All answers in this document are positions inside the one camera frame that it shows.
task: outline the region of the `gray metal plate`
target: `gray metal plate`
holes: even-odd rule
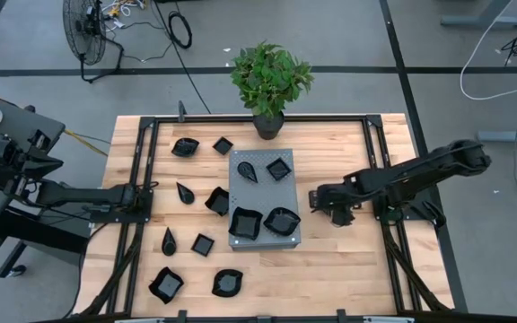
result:
[[[267,165],[278,158],[293,170],[283,179],[276,181],[268,173]],[[240,162],[250,162],[257,173],[258,184],[245,179],[237,171]],[[229,227],[231,214],[240,206],[259,211],[264,222],[275,207],[285,207],[296,214],[296,180],[294,178],[294,161],[292,149],[231,151],[229,156]],[[229,245],[233,250],[291,249],[301,242],[300,224],[288,237],[274,234],[264,224],[256,240],[234,237],[229,233]]]

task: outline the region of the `concrete floor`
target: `concrete floor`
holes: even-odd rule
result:
[[[487,1],[389,1],[406,66],[461,66],[482,31],[446,28],[440,14],[476,14]],[[172,4],[162,5],[163,14]],[[180,3],[193,30],[193,47],[181,51],[191,67],[225,66],[238,48],[264,39],[284,45],[313,65],[394,66],[394,57],[376,1],[206,0]],[[508,13],[517,13],[515,1]],[[229,17],[237,17],[235,22]],[[125,23],[155,22],[150,11],[134,10]],[[517,31],[492,31],[473,66],[501,65],[506,53],[495,50]],[[158,55],[168,40],[161,31],[136,26],[118,31],[129,55]],[[95,67],[110,67],[116,50],[108,48]],[[162,60],[124,67],[178,67],[173,50]],[[0,14],[0,69],[76,69],[65,40],[60,1],[7,0]],[[289,112],[407,112],[396,74],[315,74],[308,96]],[[412,74],[410,85],[429,149],[478,130],[514,130],[517,93],[498,100],[472,101],[460,93],[457,74]],[[194,75],[213,113],[243,112],[226,74]],[[490,95],[517,88],[517,74],[468,75],[470,94]],[[205,113],[185,75],[112,76],[89,85],[77,76],[0,77],[0,96],[67,124],[76,132],[109,138],[117,115],[174,114],[183,100],[188,113]],[[444,211],[470,312],[517,315],[517,189],[513,184],[512,146],[488,144],[492,167],[475,178],[452,178],[440,185]],[[52,178],[70,185],[101,184],[105,159],[63,137],[53,156],[65,161]],[[87,233],[84,223],[70,221]],[[0,264],[13,247],[0,250]],[[36,249],[20,263],[28,272],[0,279],[0,322],[58,318],[70,307],[77,268]]]

